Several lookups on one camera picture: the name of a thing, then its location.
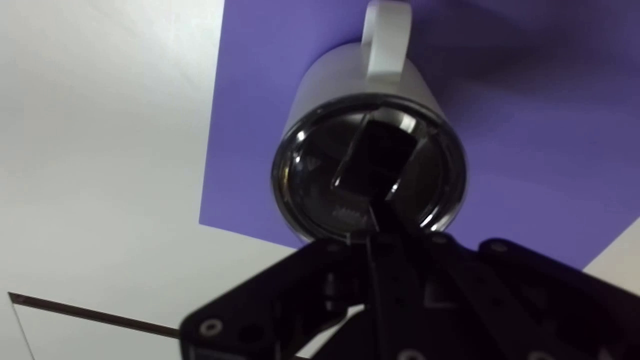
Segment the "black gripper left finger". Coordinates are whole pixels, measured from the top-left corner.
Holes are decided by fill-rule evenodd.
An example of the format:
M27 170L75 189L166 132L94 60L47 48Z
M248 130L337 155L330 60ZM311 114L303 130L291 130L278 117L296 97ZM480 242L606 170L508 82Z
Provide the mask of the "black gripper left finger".
M419 229L378 202L373 230L356 242L320 238L190 313L181 360L294 360L320 333L311 360L408 360L425 355Z

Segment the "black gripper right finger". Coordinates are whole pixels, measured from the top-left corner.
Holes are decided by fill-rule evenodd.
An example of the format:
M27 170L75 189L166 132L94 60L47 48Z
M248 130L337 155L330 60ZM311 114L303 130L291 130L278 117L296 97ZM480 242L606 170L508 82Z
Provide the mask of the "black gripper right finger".
M637 296L503 238L418 241L436 360L640 360Z

